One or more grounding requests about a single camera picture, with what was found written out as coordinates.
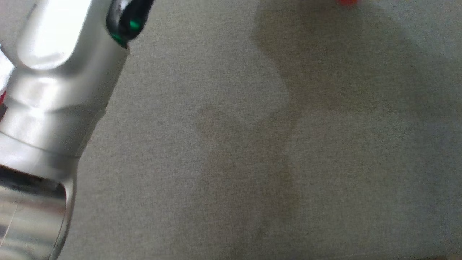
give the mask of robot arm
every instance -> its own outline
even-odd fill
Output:
[[[79,159],[153,2],[40,0],[17,64],[0,52],[0,259],[57,259]]]

